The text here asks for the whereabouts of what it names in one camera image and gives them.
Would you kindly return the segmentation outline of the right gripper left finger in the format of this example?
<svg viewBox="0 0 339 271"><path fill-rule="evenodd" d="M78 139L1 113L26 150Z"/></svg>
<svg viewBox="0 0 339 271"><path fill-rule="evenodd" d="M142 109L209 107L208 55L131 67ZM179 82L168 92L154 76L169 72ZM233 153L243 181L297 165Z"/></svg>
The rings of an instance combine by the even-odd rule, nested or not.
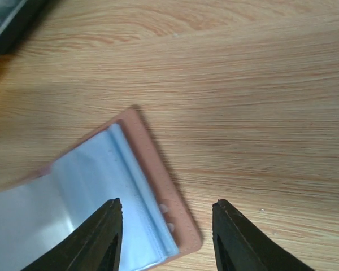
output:
<svg viewBox="0 0 339 271"><path fill-rule="evenodd" d="M120 199L108 200L65 240L24 270L118 270L122 235Z"/></svg>

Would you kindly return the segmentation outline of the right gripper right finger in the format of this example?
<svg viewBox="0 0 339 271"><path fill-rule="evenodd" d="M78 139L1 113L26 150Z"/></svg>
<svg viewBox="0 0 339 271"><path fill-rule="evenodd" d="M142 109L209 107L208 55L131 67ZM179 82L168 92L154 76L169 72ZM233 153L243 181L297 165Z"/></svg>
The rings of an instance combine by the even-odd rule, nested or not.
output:
<svg viewBox="0 0 339 271"><path fill-rule="evenodd" d="M217 270L307 270L225 199L212 205Z"/></svg>

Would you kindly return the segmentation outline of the black bin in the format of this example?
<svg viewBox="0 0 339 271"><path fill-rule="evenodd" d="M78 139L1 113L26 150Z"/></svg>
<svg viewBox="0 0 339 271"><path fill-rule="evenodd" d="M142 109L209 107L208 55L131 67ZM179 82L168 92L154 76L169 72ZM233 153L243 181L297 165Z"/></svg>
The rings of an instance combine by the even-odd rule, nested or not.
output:
<svg viewBox="0 0 339 271"><path fill-rule="evenodd" d="M0 1L0 56L14 43L48 1Z"/></svg>

